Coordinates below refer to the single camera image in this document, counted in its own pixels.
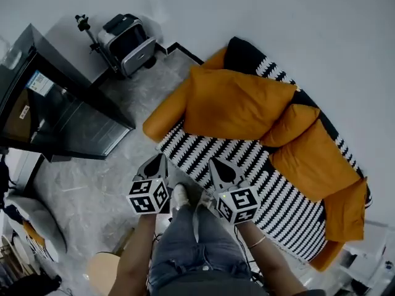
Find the orange pillow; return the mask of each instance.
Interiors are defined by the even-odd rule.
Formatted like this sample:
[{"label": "orange pillow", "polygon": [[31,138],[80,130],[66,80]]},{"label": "orange pillow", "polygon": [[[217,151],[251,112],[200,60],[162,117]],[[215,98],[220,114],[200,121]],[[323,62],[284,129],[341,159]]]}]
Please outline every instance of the orange pillow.
[{"label": "orange pillow", "polygon": [[260,139],[289,104],[296,86],[231,70],[192,67],[184,131]]},{"label": "orange pillow", "polygon": [[276,121],[260,143],[268,147],[281,147],[301,135],[315,122],[319,109],[304,104],[291,104]]},{"label": "orange pillow", "polygon": [[323,200],[327,240],[347,242],[364,239],[366,180],[366,178],[360,179]]},{"label": "orange pillow", "polygon": [[[223,59],[227,48],[216,52],[211,58],[202,64],[208,69],[222,69]],[[143,123],[144,134],[155,142],[160,142],[172,129],[174,124],[183,116],[186,108],[186,98],[191,85],[191,78],[184,82],[171,93],[160,105],[151,113],[149,118]]]},{"label": "orange pillow", "polygon": [[324,248],[309,263],[317,271],[324,272],[338,256],[343,242],[328,241]]},{"label": "orange pillow", "polygon": [[313,202],[360,179],[320,120],[269,158],[272,165]]}]

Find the jeans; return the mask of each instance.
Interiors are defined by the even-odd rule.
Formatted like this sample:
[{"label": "jeans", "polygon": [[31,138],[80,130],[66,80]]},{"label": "jeans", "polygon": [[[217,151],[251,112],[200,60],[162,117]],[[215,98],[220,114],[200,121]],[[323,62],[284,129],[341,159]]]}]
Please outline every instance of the jeans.
[{"label": "jeans", "polygon": [[206,207],[196,210],[199,242],[193,232],[195,209],[180,208],[166,229],[152,256],[150,290],[157,290],[177,277],[192,271],[223,271],[234,278],[251,278],[239,245]]}]

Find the floor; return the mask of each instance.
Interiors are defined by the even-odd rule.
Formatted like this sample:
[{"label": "floor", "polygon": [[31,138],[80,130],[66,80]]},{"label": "floor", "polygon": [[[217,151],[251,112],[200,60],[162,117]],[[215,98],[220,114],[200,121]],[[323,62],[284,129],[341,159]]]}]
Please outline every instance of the floor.
[{"label": "floor", "polygon": [[[62,289],[74,296],[95,295],[85,278],[86,262],[97,252],[110,252],[121,237],[132,228],[137,217],[125,200],[138,167],[156,154],[155,144],[142,131],[142,124],[157,105],[187,76],[195,64],[176,49],[169,56],[157,54],[157,63],[140,69],[126,81],[108,81],[101,87],[125,115],[136,122],[132,131],[106,161],[73,158],[69,162],[41,165],[34,187],[38,196],[52,211],[68,246],[60,263],[41,260],[50,274],[63,278]],[[191,196],[198,198],[200,188],[184,173],[169,168],[169,186],[183,182]],[[168,226],[168,216],[158,217],[156,232]],[[225,225],[233,234],[233,228]],[[310,288],[323,288],[333,295],[344,278],[334,266],[319,274],[309,265],[285,254],[295,275]],[[51,294],[63,295],[61,292]]]}]

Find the bracelet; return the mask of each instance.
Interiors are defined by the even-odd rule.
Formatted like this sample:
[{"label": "bracelet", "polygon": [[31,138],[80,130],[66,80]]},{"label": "bracelet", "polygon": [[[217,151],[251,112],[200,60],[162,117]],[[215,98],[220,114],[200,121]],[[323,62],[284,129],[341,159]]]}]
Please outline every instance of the bracelet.
[{"label": "bracelet", "polygon": [[259,245],[263,240],[266,239],[266,236],[264,235],[262,238],[260,238],[255,244],[253,244],[252,246],[248,247],[248,249],[252,249],[254,248],[256,245]]}]

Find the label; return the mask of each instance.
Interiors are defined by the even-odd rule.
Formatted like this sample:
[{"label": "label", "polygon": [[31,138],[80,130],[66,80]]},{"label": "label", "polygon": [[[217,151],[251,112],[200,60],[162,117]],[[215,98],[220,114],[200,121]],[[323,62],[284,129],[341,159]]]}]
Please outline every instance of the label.
[{"label": "label", "polygon": [[21,120],[23,120],[27,114],[27,111],[29,111],[30,107],[28,105],[25,105],[25,107],[23,108],[22,113],[19,115],[19,118]]},{"label": "label", "polygon": [[46,96],[49,90],[54,86],[54,82],[36,70],[26,85],[26,88],[33,90],[40,96]]}]

